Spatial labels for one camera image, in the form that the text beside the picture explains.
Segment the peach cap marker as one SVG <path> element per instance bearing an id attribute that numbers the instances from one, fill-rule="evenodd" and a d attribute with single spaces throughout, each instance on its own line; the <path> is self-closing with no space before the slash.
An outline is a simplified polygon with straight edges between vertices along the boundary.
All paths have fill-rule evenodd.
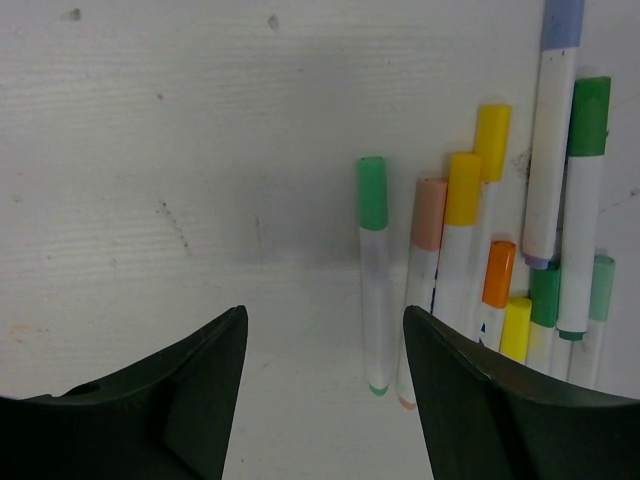
<path id="1" fill-rule="evenodd" d="M 432 311 L 440 256 L 447 181 L 416 181 L 405 288 L 405 306 Z"/>

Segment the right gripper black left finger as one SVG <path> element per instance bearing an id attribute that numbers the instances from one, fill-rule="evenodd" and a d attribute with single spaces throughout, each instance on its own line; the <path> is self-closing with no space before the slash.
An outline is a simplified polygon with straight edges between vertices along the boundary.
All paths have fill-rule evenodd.
<path id="1" fill-rule="evenodd" d="M 237 306 L 61 396 L 2 398 L 2 478 L 221 478 L 247 337 Z"/>

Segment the light green cap marker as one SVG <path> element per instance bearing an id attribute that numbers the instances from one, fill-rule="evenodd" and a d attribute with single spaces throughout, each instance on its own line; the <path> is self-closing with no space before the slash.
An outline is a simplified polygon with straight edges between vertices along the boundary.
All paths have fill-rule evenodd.
<path id="1" fill-rule="evenodd" d="M 385 159 L 360 159 L 357 180 L 365 379 L 374 395 L 383 396 L 393 356 Z"/>

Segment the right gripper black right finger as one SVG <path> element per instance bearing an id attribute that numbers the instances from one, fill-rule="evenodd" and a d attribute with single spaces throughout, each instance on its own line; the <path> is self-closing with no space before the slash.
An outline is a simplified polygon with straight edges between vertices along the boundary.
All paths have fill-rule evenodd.
<path id="1" fill-rule="evenodd" d="M 403 332 L 434 478 L 638 478 L 638 400 L 541 374 L 418 306 Z"/>

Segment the yellow cap marker front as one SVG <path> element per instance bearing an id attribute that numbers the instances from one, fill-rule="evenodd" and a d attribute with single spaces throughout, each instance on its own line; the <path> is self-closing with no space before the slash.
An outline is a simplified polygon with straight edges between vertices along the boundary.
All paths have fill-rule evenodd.
<path id="1" fill-rule="evenodd" d="M 433 315 L 453 329 L 458 328 L 461 312 L 480 180 L 479 156 L 451 155 Z"/>

